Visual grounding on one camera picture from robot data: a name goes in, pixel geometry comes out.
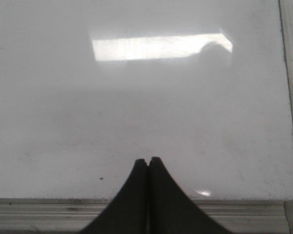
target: glossy white surface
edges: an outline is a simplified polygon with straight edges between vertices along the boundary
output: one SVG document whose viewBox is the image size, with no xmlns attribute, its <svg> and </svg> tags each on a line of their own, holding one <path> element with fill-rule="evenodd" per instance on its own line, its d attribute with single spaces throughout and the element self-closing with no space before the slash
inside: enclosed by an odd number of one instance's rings
<svg viewBox="0 0 293 234">
<path fill-rule="evenodd" d="M 0 1 L 0 197 L 109 198 L 160 156 L 192 197 L 292 199 L 280 30 L 276 0 Z"/>
</svg>

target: white board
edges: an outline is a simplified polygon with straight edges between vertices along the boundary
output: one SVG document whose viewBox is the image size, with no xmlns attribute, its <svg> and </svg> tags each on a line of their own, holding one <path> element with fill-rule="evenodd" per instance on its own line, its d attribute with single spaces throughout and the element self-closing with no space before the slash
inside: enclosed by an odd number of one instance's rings
<svg viewBox="0 0 293 234">
<path fill-rule="evenodd" d="M 110 198 L 152 156 L 194 198 L 293 199 L 278 1 L 0 1 L 0 197 Z"/>
</svg>

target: black object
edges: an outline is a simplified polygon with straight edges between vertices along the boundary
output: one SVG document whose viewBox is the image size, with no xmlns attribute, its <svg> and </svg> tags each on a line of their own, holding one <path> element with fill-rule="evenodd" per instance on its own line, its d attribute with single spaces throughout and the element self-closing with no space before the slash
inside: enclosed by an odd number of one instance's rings
<svg viewBox="0 0 293 234">
<path fill-rule="evenodd" d="M 231 234 L 178 187 L 159 157 L 149 165 L 151 234 Z"/>
<path fill-rule="evenodd" d="M 108 207 L 79 234 L 145 234 L 147 222 L 147 164 L 133 169 Z"/>
</svg>

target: black rubber tip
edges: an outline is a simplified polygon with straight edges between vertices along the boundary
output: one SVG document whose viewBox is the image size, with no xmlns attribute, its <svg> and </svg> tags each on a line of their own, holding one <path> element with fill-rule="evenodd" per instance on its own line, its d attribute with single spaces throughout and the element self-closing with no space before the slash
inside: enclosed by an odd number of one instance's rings
<svg viewBox="0 0 293 234">
<path fill-rule="evenodd" d="M 145 234 L 147 220 L 147 164 L 135 161 L 115 198 L 80 234 Z"/>
<path fill-rule="evenodd" d="M 231 234 L 178 187 L 159 157 L 149 165 L 151 234 Z"/>
</svg>

